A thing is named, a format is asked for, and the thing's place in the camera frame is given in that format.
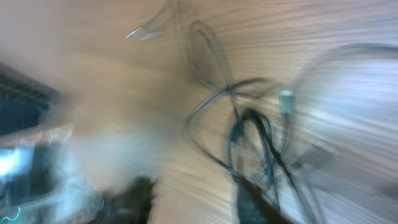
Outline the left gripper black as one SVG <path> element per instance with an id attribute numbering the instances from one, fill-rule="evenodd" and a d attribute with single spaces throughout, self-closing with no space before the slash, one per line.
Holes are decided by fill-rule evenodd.
<path id="1" fill-rule="evenodd" d="M 34 128 L 53 108 L 60 93 L 1 64 L 1 136 Z"/>

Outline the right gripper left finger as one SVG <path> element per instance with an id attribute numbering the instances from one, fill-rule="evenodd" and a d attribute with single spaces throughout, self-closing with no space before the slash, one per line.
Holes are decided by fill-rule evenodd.
<path id="1" fill-rule="evenodd" d="M 157 179 L 140 175 L 118 194 L 105 192 L 90 224 L 148 224 L 156 185 Z"/>

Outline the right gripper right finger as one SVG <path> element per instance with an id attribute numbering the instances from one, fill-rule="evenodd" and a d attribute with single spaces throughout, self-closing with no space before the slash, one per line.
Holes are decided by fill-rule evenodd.
<path id="1" fill-rule="evenodd" d="M 237 180 L 237 213 L 240 224 L 291 224 L 261 195 L 259 189 L 245 177 Z"/>

